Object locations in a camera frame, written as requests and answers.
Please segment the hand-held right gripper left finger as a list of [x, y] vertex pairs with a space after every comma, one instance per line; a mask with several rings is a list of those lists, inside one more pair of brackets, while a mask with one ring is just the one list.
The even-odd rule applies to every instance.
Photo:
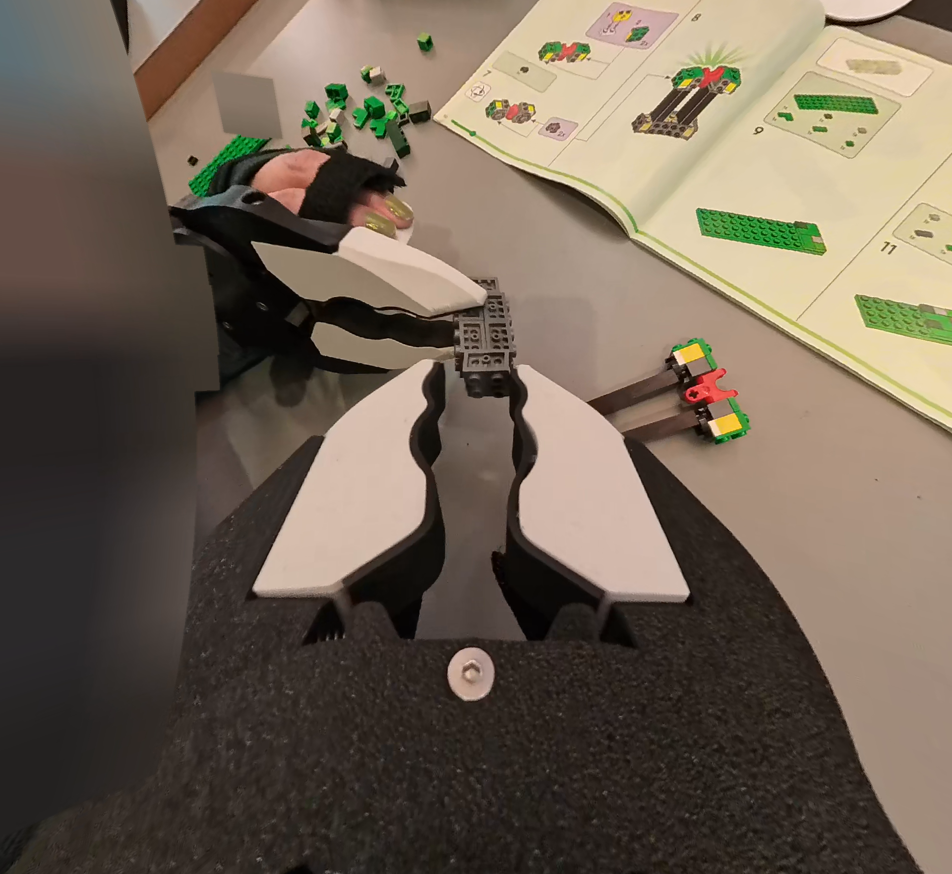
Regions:
[[425, 514], [413, 428], [445, 395], [445, 367], [423, 359], [354, 404], [327, 431], [252, 585], [259, 598], [341, 593]]

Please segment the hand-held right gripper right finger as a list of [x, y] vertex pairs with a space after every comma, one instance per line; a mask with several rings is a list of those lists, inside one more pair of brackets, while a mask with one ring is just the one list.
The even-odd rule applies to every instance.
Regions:
[[622, 434], [529, 365], [512, 373], [512, 542], [596, 603], [690, 591]]

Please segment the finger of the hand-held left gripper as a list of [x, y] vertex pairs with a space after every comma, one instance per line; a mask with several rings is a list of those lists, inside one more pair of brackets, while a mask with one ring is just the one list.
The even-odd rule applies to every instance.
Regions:
[[383, 370], [454, 357], [455, 316], [424, 317], [365, 303], [308, 303], [311, 339], [327, 358]]
[[265, 269], [300, 298], [347, 298], [379, 310], [439, 318], [479, 309], [482, 285], [420, 249], [366, 227], [354, 227], [335, 252], [254, 242]]

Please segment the black grey brick tree model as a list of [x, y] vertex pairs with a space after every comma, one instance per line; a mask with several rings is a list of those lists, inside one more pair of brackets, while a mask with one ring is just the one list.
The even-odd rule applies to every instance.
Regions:
[[[506, 397], [517, 355], [508, 301], [497, 279], [478, 278], [475, 283], [486, 297], [482, 306], [453, 316], [455, 367], [470, 397]], [[708, 342], [691, 338], [672, 347], [656, 374], [592, 399], [589, 405], [610, 417], [664, 392], [676, 392], [676, 414], [629, 429], [624, 436], [651, 442], [690, 431], [723, 444], [744, 437], [751, 427], [738, 392], [720, 386], [724, 375]]]

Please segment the person's left forearm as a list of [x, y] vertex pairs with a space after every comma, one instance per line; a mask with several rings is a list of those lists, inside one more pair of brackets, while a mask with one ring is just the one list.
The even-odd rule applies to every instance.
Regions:
[[255, 176], [271, 160], [296, 151], [291, 147], [263, 149], [255, 155], [226, 164], [215, 175], [206, 197], [219, 195], [232, 187], [250, 186]]

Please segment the person's left hand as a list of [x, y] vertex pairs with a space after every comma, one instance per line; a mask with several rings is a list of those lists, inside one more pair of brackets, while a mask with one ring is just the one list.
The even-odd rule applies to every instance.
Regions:
[[331, 186], [330, 179], [320, 173], [331, 159], [314, 150], [281, 152], [261, 166], [250, 184], [301, 218], [364, 226], [392, 239], [411, 228], [412, 208], [392, 192], [363, 189], [347, 203], [340, 199], [318, 201], [314, 183]]

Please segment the green brick baseplate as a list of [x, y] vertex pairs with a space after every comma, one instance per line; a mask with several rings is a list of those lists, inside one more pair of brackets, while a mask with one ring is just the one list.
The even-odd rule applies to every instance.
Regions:
[[212, 181], [219, 169], [228, 163], [259, 153], [269, 142], [270, 138], [234, 136], [188, 181], [187, 185], [190, 193], [199, 198], [208, 196]]

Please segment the pile of small green bricks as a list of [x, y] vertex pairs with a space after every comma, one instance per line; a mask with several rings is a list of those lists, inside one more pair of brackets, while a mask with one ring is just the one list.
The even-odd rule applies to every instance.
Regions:
[[323, 86], [324, 102], [317, 97], [305, 100], [300, 123], [303, 143], [312, 148], [346, 151], [347, 134], [368, 131], [378, 141], [389, 143], [396, 158], [411, 153], [406, 134], [411, 125], [424, 125], [434, 119], [429, 100], [408, 102], [407, 87], [387, 81], [387, 74], [376, 63], [359, 70], [367, 94], [351, 93], [345, 82], [328, 82]]

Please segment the green brick instruction booklet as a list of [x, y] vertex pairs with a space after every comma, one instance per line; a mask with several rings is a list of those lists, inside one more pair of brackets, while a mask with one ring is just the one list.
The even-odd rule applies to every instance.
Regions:
[[951, 67], [819, 0], [538, 0], [435, 120], [951, 427]]

